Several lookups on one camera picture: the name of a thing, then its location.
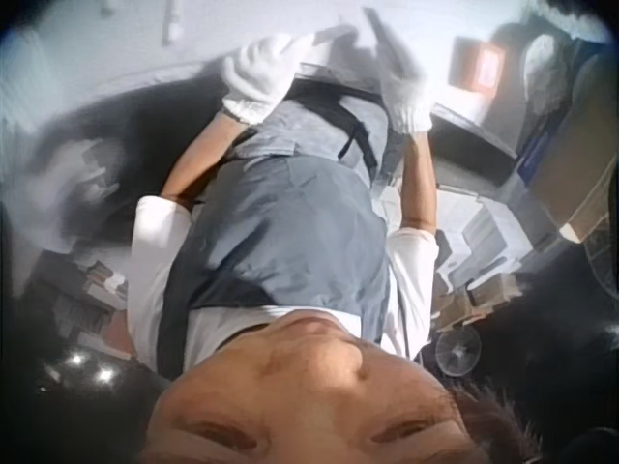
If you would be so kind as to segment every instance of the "fan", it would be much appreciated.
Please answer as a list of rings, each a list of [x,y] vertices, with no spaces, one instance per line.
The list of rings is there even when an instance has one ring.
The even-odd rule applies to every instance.
[[[472,326],[444,332],[436,342],[435,357],[443,373],[462,377],[477,365],[482,354],[482,341]]]

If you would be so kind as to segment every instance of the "cardboard box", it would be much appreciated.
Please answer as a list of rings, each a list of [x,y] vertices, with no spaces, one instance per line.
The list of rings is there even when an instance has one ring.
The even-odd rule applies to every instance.
[[[617,65],[597,55],[578,73],[572,108],[549,141],[529,188],[560,234],[582,243],[607,215],[617,162]]]

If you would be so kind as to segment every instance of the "white glove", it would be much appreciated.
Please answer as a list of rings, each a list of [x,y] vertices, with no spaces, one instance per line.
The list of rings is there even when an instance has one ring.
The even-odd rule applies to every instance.
[[[378,72],[392,126],[399,133],[429,131],[434,96],[427,75],[404,41],[389,26],[381,29],[376,47]]]
[[[293,38],[276,34],[237,50],[223,61],[229,88],[223,106],[240,121],[260,124],[288,93],[313,34]]]

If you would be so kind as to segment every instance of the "man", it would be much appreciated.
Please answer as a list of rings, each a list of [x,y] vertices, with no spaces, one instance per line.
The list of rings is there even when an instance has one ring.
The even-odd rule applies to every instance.
[[[410,361],[437,255],[427,83],[387,30],[382,98],[406,143],[402,224],[386,238],[366,156],[384,148],[380,106],[282,101],[312,41],[279,35],[227,58],[223,110],[139,202],[129,330],[138,359],[175,380],[144,459],[486,462],[455,399]],[[338,107],[364,136],[326,122]]]

